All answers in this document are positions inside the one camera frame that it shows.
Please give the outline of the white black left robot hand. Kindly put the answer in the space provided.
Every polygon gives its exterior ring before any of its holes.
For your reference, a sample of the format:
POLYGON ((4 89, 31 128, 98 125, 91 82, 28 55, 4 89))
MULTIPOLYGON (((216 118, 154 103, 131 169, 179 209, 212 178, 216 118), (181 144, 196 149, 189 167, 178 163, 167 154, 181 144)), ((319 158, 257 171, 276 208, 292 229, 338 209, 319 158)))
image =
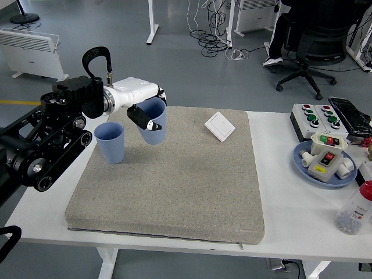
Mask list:
POLYGON ((139 78, 128 77, 117 81, 112 88, 106 88, 106 95, 110 100, 107 114, 116 113, 120 108, 127 108, 127 116, 141 129, 158 131, 161 124, 155 123, 140 107, 139 103, 152 98, 158 98, 165 105, 166 93, 155 83, 139 78))

